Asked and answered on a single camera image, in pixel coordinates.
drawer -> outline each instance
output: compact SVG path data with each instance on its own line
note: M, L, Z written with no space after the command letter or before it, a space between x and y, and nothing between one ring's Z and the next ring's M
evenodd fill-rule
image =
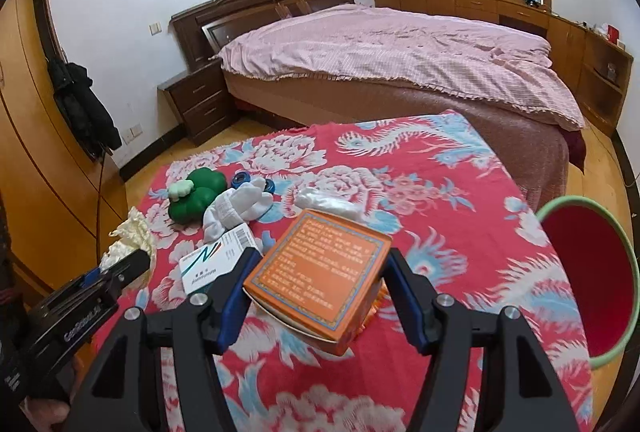
M227 114L225 116L214 121L212 125L209 125L202 132L192 135L191 141L197 146L200 146L211 139L214 135L222 132L225 128L230 127L233 123L238 121L238 111L235 108L226 110L226 112Z
M470 9L467 7L456 7L456 16L466 18L467 20L482 20L483 22L489 22L490 24L497 24L499 19L498 13Z
M219 90L213 96L184 113L184 123L191 134L202 132L226 115L232 109L231 96L226 90Z
M226 86L222 69L219 65L215 65L213 68L204 68L175 85L171 90L171 97L178 111L185 113L206 98L224 89Z
M495 0L456 0L456 7L495 13L497 11L495 2Z
M549 27L549 16L528 6L498 1L498 13L545 29Z

wall outlet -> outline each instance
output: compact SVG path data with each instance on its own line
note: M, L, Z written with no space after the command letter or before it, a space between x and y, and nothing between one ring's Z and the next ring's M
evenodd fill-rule
M134 137L135 137L130 128L127 128L126 130L123 130L120 133L120 135L122 136L122 140L124 141L124 143L126 145L128 145L130 142L132 142Z
M138 123L137 125L132 126L131 133L133 134L133 137L138 137L140 134L142 134L142 125Z
M156 34L162 32L162 26L160 25L160 22L156 22L149 26L149 30L151 31L151 36L156 36Z

shelf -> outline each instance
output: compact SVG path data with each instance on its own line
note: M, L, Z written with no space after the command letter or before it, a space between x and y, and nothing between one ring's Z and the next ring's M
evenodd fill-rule
M601 75L601 73L599 73L597 70L595 70L591 65L587 65L586 63L583 65L583 67L585 69L587 69L593 76L595 76L596 78L598 78L601 82L607 84L610 88L612 88L613 90L615 90L616 92L618 92L618 94L622 95L624 94L622 92L622 90L620 89L620 87L618 85L616 85L615 83L613 83L610 79L605 78L603 75Z
M585 118L587 118L591 123L593 123L596 128L598 128L603 134L611 137L614 130L616 129L616 125L612 122L604 119L600 114L596 113L593 108L584 103L581 100L578 100L578 105L580 109L583 110L583 114Z
M595 40L597 42L601 42L601 43L605 44L606 47L609 47L609 49L613 49L616 52L619 52L620 54L622 54L630 62L634 61L634 57L631 56L631 54L626 52L626 50L624 50L624 49L620 49L616 44L612 44L604 36L600 36L598 33L595 33L594 31L591 31L591 30L588 30L587 32L593 37L593 40Z

red floral blanket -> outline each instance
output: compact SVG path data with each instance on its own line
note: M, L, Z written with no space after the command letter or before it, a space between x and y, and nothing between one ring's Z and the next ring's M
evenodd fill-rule
M502 164L458 113L312 126L225 145L163 168L139 209L158 245L150 285L123 297L122 310L171 309L185 298L178 260L202 244L202 229L172 225L166 187L201 166L230 178L245 169L276 183L273 208L252 230L272 242L313 186L364 207L366 222L394 238L411 268L468 307L520 307L573 405L590 429L586 339L558 257ZM182 430L170 350L163 351L166 408ZM295 338L252 306L238 341L216 358L240 431L401 431L414 410L428 359L409 346L387 300L343 357ZM481 380L473 351L459 431L473 430Z

green toy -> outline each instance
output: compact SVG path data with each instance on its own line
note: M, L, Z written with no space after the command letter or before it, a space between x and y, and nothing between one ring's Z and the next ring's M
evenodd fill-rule
M187 192L188 186L191 187L190 192ZM185 180L177 181L169 187L171 199L169 217L178 224L201 222L205 210L225 190L226 177L224 174L209 168L195 169Z
M187 176L187 180L193 181L194 188L208 188L216 192L216 195L220 195L227 188L225 174L210 168L196 168Z
M193 192L194 188L193 181L188 181L187 179L175 181L169 186L169 199L171 199L172 203L176 203L181 197L186 197Z

